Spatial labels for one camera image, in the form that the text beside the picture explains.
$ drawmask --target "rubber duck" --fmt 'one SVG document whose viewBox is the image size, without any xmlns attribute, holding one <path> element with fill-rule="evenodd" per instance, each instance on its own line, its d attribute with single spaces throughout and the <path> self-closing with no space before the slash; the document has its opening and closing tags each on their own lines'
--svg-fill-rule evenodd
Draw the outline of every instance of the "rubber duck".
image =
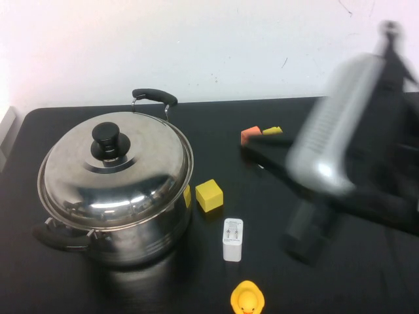
<svg viewBox="0 0 419 314">
<path fill-rule="evenodd" d="M 245 280 L 231 294 L 231 306 L 235 314 L 260 314 L 264 307 L 264 297 L 257 285 Z"/>
</svg>

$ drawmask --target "yellow block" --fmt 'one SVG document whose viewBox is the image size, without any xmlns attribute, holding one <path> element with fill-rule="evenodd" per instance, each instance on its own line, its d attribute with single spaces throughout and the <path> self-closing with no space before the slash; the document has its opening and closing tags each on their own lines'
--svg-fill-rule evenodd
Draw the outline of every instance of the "yellow block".
<svg viewBox="0 0 419 314">
<path fill-rule="evenodd" d="M 191 187 L 189 186 L 189 184 L 183 191 L 183 198 L 185 199 L 186 207 L 189 207 L 192 201 Z"/>
<path fill-rule="evenodd" d="M 279 134 L 282 133 L 282 130 L 279 126 L 274 126 L 273 128 L 269 128 L 262 131 L 263 135 L 271 135 L 271 134 Z"/>
<path fill-rule="evenodd" d="M 207 213 L 223 204 L 223 191 L 217 183 L 211 179 L 195 188 L 196 200 Z"/>
</svg>

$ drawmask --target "black lid knob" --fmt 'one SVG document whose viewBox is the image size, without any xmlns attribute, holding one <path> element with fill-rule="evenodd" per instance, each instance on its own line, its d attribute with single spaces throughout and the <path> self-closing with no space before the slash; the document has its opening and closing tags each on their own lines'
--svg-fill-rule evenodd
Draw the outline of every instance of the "black lid knob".
<svg viewBox="0 0 419 314">
<path fill-rule="evenodd" d="M 92 130 L 94 142 L 90 147 L 93 157 L 98 160 L 109 160 L 125 156 L 131 143 L 126 135 L 120 133 L 113 122 L 102 122 Z"/>
<path fill-rule="evenodd" d="M 119 137 L 119 127 L 113 122 L 102 122 L 94 127 L 92 137 L 103 148 L 114 148 Z"/>
</svg>

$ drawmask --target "black tabletop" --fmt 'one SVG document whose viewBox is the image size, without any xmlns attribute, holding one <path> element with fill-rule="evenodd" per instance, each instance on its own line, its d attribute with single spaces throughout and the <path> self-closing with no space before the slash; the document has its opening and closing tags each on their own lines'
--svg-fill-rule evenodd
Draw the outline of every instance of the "black tabletop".
<svg viewBox="0 0 419 314">
<path fill-rule="evenodd" d="M 225 204 L 196 206 L 181 241 L 147 267 L 117 270 L 81 253 L 54 251 L 31 236 L 48 218 L 37 173 L 48 150 L 78 123 L 129 106 L 38 109 L 26 117 L 0 175 L 0 313 L 232 313 L 230 295 L 251 280 L 263 313 L 414 313 L 419 309 L 419 239 L 343 216 L 316 267 L 288 257 L 281 234 L 298 199 L 269 172 L 246 165 L 240 132 L 281 126 L 294 136 L 315 98 L 179 104 L 170 122 L 189 139 L 191 186 L 215 179 Z M 139 105 L 164 118 L 162 105 Z M 225 218 L 244 221 L 242 261 L 223 260 Z"/>
</svg>

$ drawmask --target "white charger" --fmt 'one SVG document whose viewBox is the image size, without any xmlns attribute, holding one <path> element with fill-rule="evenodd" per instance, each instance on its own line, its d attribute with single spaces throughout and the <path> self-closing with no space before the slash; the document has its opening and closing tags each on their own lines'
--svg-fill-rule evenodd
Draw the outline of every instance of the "white charger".
<svg viewBox="0 0 419 314">
<path fill-rule="evenodd" d="M 227 218 L 223 229 L 223 258 L 227 262 L 239 262 L 242 259 L 243 220 Z"/>
</svg>

